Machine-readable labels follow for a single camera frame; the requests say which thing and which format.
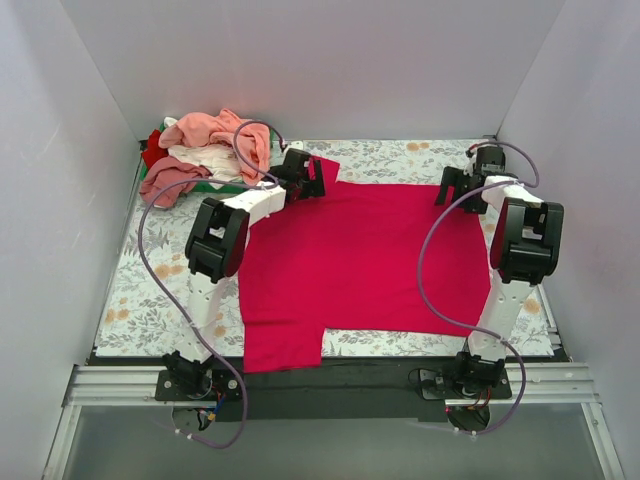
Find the magenta t shirt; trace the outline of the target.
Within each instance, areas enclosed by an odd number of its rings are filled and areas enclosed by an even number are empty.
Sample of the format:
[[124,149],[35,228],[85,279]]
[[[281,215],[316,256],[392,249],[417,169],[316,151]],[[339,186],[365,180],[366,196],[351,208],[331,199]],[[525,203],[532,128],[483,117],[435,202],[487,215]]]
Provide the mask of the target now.
[[250,373],[318,366],[329,329],[464,337],[490,289],[476,216],[435,185],[342,182],[254,224],[238,273]]

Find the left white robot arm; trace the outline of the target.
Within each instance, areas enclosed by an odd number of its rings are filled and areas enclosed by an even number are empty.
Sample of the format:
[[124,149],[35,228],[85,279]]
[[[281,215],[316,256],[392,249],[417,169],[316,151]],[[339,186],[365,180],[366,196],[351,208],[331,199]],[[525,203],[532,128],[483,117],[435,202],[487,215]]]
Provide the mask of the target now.
[[242,264],[250,227],[298,200],[325,195],[321,160],[303,150],[288,149],[270,174],[277,186],[262,182],[231,198],[205,199],[188,236],[188,330],[163,363],[172,385],[189,399],[209,399],[229,390],[224,377],[207,367],[213,356],[214,317],[228,281]]

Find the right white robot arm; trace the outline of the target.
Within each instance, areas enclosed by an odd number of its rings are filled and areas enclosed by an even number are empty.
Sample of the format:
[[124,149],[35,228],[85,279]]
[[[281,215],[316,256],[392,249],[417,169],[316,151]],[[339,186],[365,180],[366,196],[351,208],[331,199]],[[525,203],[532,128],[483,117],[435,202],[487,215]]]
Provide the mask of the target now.
[[537,181],[508,173],[509,146],[496,140],[473,144],[465,152],[467,165],[446,167],[441,176],[436,205],[473,214],[493,208],[499,217],[489,249],[489,294],[463,349],[432,379],[438,392],[489,396],[506,384],[507,338],[527,298],[559,261],[565,209],[533,195]]

